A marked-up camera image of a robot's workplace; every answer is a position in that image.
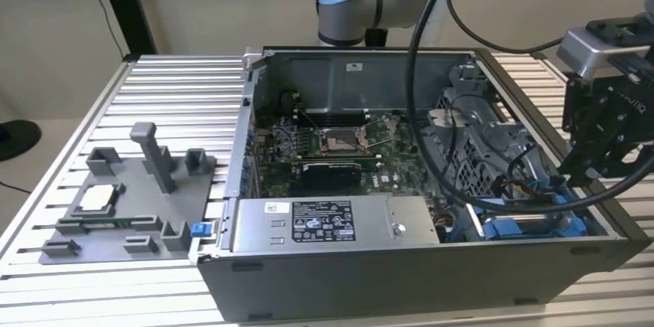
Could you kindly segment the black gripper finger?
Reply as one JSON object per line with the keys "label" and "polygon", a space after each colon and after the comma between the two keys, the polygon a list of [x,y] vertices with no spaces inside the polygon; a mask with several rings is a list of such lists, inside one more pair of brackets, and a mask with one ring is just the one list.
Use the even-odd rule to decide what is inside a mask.
{"label": "black gripper finger", "polygon": [[605,177],[629,176],[644,164],[645,156],[640,145],[617,145],[605,156]]}
{"label": "black gripper finger", "polygon": [[566,83],[562,128],[569,133],[570,151],[558,168],[570,175],[569,184],[582,186],[590,182],[586,170],[597,158],[595,124],[606,104],[606,94],[595,91],[591,83],[571,78]]}

